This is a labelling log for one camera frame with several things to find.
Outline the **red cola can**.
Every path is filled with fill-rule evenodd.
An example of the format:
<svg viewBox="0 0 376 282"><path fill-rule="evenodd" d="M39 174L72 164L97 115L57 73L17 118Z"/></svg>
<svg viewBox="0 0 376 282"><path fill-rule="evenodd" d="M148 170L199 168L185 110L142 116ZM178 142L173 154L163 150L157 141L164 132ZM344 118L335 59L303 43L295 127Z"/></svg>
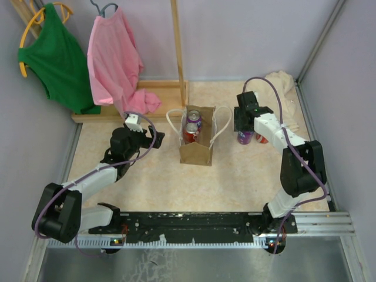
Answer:
<svg viewBox="0 0 376 282"><path fill-rule="evenodd" d="M267 144L268 143L268 140L264 136L262 136L258 133L256 134L256 141L258 141L261 144Z"/></svg>

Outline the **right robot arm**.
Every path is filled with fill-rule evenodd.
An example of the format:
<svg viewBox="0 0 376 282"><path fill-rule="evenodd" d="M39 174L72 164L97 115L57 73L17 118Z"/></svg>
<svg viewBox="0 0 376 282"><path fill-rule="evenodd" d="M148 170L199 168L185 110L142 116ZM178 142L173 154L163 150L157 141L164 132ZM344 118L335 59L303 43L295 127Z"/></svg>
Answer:
<svg viewBox="0 0 376 282"><path fill-rule="evenodd" d="M323 147L307 141L280 122L267 106L260 106L254 92L237 95L234 130L252 131L264 137L281 154L281 188L263 208L259 233L281 230L285 217L327 181Z"/></svg>

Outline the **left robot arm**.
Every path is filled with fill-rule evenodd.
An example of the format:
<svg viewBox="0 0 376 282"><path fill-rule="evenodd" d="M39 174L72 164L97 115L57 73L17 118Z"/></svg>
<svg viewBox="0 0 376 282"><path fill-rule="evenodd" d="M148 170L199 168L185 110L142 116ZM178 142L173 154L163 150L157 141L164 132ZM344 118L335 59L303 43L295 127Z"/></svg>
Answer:
<svg viewBox="0 0 376 282"><path fill-rule="evenodd" d="M149 152L162 145L165 133L153 125L140 131L123 125L112 132L110 146L99 164L84 176L63 184L48 184L41 195L32 220L32 230L40 239L72 241L79 232L103 227L110 233L121 229L122 218L114 208L99 204L84 209L82 205L106 186L120 180L131 165L140 160L141 149Z"/></svg>

